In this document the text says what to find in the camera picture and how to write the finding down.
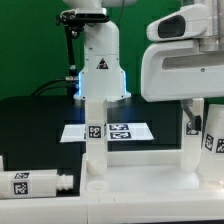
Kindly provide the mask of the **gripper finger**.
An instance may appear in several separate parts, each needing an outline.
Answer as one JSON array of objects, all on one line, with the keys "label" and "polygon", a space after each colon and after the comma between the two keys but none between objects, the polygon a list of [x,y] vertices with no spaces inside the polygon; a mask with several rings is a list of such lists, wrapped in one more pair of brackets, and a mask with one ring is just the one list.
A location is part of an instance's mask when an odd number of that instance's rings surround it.
[{"label": "gripper finger", "polygon": [[202,129],[202,118],[200,115],[195,115],[191,111],[192,106],[193,106],[192,99],[184,99],[181,101],[181,107],[189,118],[188,122],[189,128],[194,131],[200,131]]}]

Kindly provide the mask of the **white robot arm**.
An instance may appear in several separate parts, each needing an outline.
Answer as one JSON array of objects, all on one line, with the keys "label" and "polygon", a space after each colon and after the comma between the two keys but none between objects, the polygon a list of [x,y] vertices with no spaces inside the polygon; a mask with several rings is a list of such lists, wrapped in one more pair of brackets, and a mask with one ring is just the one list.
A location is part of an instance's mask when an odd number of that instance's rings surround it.
[{"label": "white robot arm", "polygon": [[[118,28],[107,14],[122,0],[63,0],[60,14],[73,34],[83,32],[84,68],[79,96],[126,96],[126,75],[119,65]],[[224,0],[193,0],[147,26],[152,44],[141,63],[141,95],[148,102],[179,100],[190,128],[202,117],[191,110],[195,98],[224,96]]]}]

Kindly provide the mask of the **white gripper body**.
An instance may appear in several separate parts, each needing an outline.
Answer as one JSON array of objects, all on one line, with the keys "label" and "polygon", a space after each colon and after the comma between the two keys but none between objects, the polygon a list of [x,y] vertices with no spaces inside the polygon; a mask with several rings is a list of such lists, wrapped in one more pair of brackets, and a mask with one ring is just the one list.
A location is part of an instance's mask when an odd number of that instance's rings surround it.
[{"label": "white gripper body", "polygon": [[141,65],[148,102],[224,96],[224,52],[203,53],[196,40],[151,44]]}]

